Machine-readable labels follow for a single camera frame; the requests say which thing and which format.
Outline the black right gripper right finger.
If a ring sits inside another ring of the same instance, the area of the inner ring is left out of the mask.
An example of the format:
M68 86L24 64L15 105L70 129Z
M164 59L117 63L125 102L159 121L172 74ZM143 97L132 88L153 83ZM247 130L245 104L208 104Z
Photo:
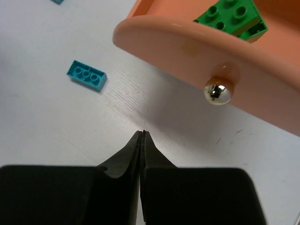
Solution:
M147 168L176 168L155 146L149 131L142 132L140 149L140 198L142 204L143 220L147 219L146 200L146 169Z

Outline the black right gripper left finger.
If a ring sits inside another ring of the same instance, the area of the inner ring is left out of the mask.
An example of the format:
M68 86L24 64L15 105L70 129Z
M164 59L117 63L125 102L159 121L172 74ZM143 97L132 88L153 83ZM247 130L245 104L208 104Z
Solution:
M136 131L121 150L97 166L96 212L102 225L136 223L141 140L142 132Z

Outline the orange drawer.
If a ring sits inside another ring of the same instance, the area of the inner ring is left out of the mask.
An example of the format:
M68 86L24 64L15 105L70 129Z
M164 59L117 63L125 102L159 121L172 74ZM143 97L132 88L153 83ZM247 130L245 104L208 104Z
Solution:
M213 0L138 0L113 43L204 90L212 77L234 83L228 102L294 135L300 133L300 3L257 0L268 31L253 43L194 22Z

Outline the long green lego brick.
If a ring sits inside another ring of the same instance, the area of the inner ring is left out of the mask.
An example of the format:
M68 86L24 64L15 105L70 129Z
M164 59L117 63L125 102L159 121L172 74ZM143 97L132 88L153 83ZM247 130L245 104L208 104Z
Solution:
M268 31L268 27L265 24L260 12L256 7L255 11L259 15L260 22L238 36L238 38L245 40L249 43L257 41L263 36L263 34L265 34Z

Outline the small dark green lego brick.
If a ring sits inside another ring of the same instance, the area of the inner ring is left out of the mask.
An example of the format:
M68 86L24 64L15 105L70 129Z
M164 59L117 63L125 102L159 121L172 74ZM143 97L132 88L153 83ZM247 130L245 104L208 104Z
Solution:
M261 21L251 0L219 0L194 20L234 36L241 35Z

